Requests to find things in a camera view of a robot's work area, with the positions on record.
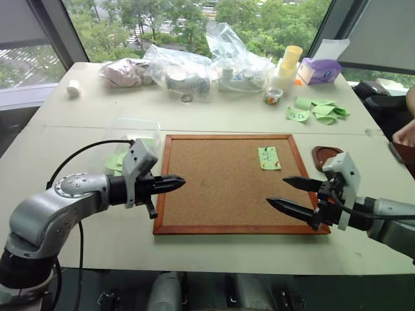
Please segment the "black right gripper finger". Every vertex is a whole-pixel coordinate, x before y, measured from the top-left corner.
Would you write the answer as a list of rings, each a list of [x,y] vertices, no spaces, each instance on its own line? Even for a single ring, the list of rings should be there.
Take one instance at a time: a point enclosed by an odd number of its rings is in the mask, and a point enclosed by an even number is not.
[[[311,220],[314,214],[312,209],[303,207],[296,202],[285,198],[271,197],[267,198],[267,202],[277,209],[279,212],[291,216],[295,219],[305,222],[308,226],[311,225]]]
[[[283,181],[296,189],[304,190],[306,192],[318,192],[323,184],[322,181],[303,176],[289,176],[283,178]]]

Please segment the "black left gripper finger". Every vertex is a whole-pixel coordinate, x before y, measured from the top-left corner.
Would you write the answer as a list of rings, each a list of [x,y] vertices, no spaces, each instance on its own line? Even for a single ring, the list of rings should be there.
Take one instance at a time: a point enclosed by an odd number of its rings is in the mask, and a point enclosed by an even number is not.
[[[179,189],[182,186],[182,184],[161,184],[161,185],[155,185],[155,194],[163,194],[172,192],[176,189]]]
[[[154,179],[157,186],[182,186],[185,184],[184,178],[175,174],[155,176]]]

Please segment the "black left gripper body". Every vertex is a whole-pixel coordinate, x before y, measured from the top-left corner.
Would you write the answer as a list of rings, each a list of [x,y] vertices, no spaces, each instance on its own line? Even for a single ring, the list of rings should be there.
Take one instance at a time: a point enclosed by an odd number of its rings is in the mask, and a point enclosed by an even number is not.
[[[138,177],[135,182],[135,199],[134,205],[145,205],[150,219],[158,217],[158,212],[152,202],[151,196],[157,194],[160,185],[160,176],[144,176]]]

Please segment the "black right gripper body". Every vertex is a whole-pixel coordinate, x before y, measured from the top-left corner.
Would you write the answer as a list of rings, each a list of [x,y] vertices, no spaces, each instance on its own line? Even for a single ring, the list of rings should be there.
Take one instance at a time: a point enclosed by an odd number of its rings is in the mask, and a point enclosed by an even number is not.
[[[338,224],[342,209],[336,204],[332,194],[339,197],[344,186],[344,178],[339,174],[333,174],[327,181],[313,179],[311,191],[315,192],[318,198],[317,209],[311,218],[313,230],[319,230],[321,224]]]

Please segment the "person's bare hand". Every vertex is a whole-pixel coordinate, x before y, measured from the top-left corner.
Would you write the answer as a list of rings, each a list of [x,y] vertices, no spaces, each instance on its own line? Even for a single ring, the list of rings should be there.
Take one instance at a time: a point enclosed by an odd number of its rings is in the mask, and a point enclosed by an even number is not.
[[[413,119],[393,136],[392,141],[404,146],[414,147],[415,145],[415,120]]]

